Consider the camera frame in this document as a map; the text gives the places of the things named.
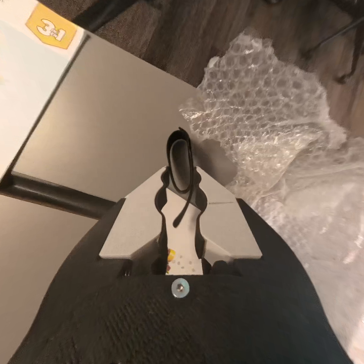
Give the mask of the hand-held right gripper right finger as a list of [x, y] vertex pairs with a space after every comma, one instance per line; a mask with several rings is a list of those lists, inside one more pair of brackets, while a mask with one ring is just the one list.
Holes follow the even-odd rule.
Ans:
[[262, 252], [234, 195], [200, 167], [194, 204], [197, 218], [196, 248], [206, 260], [260, 259]]

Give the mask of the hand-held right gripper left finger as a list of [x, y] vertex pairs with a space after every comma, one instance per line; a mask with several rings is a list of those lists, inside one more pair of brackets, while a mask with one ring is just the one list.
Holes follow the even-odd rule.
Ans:
[[159, 237], [163, 215], [156, 206], [157, 193], [163, 188], [166, 167], [159, 169], [129, 193], [100, 250], [103, 259], [133, 260]]

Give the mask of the instruction booklet with yellow badge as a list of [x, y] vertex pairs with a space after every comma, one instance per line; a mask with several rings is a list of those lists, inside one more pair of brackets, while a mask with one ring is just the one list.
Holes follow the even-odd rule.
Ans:
[[57, 89], [84, 37], [84, 29], [38, 1], [1, 1], [1, 179]]

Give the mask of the clear bubble wrap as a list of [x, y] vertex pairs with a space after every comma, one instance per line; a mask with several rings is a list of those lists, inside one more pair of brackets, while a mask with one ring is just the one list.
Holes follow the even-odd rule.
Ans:
[[363, 138], [329, 116], [317, 76], [245, 30], [213, 57], [180, 111], [236, 165], [223, 182], [298, 255], [340, 343], [363, 363]]

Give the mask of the white printed paper sheet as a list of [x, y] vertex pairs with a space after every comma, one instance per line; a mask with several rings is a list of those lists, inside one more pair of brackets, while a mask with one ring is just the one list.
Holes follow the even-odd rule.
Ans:
[[167, 203], [162, 208], [167, 232], [166, 275], [202, 275], [202, 261], [195, 248], [196, 222], [200, 210], [189, 204], [182, 221], [175, 228], [173, 221], [184, 207], [185, 200], [169, 189], [166, 196]]

